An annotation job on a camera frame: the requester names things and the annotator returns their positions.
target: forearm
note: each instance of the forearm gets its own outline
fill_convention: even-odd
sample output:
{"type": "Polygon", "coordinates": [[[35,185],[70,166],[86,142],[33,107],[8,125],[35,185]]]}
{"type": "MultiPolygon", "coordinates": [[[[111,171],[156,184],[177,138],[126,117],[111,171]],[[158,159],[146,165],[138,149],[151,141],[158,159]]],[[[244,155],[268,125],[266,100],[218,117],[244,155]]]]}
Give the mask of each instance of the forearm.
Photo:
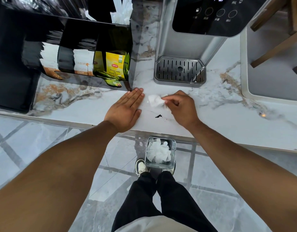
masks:
{"type": "Polygon", "coordinates": [[[251,208],[276,231],[297,231],[297,177],[205,124],[190,128],[212,161],[251,208]]]}
{"type": "Polygon", "coordinates": [[[0,190],[0,231],[67,231],[116,134],[104,121],[34,160],[0,190]]]}

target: tissue in trash bin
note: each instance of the tissue in trash bin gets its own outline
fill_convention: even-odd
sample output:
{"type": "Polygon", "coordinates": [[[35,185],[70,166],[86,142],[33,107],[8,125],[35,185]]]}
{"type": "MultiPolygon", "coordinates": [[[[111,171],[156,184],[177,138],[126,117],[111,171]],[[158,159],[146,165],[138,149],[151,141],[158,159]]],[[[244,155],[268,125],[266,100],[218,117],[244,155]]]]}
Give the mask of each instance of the tissue in trash bin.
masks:
{"type": "Polygon", "coordinates": [[[171,160],[171,150],[167,142],[162,143],[160,139],[154,139],[148,144],[146,158],[152,163],[161,164],[171,160]]]}

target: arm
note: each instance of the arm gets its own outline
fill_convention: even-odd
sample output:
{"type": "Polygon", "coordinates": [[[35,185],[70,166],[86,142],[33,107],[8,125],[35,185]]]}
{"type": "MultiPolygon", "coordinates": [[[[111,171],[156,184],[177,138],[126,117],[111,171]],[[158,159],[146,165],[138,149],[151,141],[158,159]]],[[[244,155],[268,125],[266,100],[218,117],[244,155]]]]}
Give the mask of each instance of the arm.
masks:
{"type": "Polygon", "coordinates": [[[176,121],[200,143],[230,184],[273,232],[297,232],[297,177],[202,123],[191,97],[166,96],[176,121]]]}
{"type": "Polygon", "coordinates": [[[126,93],[96,127],[36,158],[0,190],[0,231],[68,231],[109,141],[132,128],[143,89],[126,93]]]}

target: marble floor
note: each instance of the marble floor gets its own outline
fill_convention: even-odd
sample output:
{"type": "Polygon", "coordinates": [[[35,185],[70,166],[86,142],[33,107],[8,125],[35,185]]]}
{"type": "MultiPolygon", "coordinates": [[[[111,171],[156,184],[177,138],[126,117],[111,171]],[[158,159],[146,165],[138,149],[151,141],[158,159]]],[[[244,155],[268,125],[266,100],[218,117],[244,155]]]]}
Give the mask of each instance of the marble floor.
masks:
{"type": "MultiPolygon", "coordinates": [[[[42,152],[83,129],[16,120],[0,116],[0,189],[42,152]]],[[[146,136],[117,135],[106,149],[91,190],[70,232],[110,231],[116,212],[133,181],[134,164],[144,157],[146,136]]],[[[174,178],[185,186],[219,232],[269,232],[201,146],[177,140],[174,178]]],[[[252,151],[297,175],[297,154],[273,150],[252,151]]],[[[153,202],[161,210],[160,197],[153,202]]]]}

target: control panel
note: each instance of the control panel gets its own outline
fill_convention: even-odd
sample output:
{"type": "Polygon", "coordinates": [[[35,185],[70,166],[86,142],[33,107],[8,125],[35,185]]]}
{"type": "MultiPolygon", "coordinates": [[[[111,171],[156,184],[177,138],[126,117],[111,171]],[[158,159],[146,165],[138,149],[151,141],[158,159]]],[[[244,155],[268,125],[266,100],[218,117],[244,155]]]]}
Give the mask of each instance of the control panel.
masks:
{"type": "Polygon", "coordinates": [[[172,22],[176,32],[233,37],[267,0],[178,0],[172,22]]]}

